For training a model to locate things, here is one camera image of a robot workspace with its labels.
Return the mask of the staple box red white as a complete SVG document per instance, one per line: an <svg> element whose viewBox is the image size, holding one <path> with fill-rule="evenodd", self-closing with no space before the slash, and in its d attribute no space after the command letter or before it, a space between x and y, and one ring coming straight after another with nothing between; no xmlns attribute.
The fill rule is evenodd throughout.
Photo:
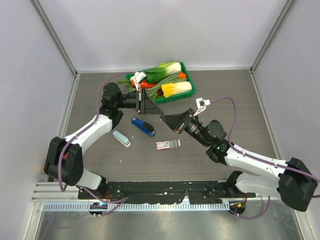
<svg viewBox="0 0 320 240"><path fill-rule="evenodd" d="M160 141L156 143L156 150L167 150L181 147L181 141L179 139Z"/></svg>

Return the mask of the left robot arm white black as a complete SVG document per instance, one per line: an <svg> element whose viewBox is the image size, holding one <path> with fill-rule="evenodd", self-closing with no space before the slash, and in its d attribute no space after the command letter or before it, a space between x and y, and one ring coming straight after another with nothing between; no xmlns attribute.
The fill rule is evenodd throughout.
<svg viewBox="0 0 320 240"><path fill-rule="evenodd" d="M89 190L93 198L100 200L106 196L108 184L105 177L86 170L83 154L100 137L111 132L123 117L122 109L135 109L138 114L162 115L164 110L146 92L123 94L115 82L107 83L99 97L97 113L82 128L65 136L54 137L50 143L43 167L49 177L60 185L78 186Z"/></svg>

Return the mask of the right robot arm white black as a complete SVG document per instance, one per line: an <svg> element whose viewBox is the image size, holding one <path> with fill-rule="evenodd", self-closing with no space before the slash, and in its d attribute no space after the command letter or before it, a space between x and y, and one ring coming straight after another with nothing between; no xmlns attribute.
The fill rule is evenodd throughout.
<svg viewBox="0 0 320 240"><path fill-rule="evenodd" d="M305 212L318 187L318 181L298 158L281 160L250 152L227 141L227 133L216 119L203 126L193 109L183 113L161 115L173 132L186 132L207 148L215 163L239 168L227 179L226 193L233 198L255 193L282 200L288 207Z"/></svg>

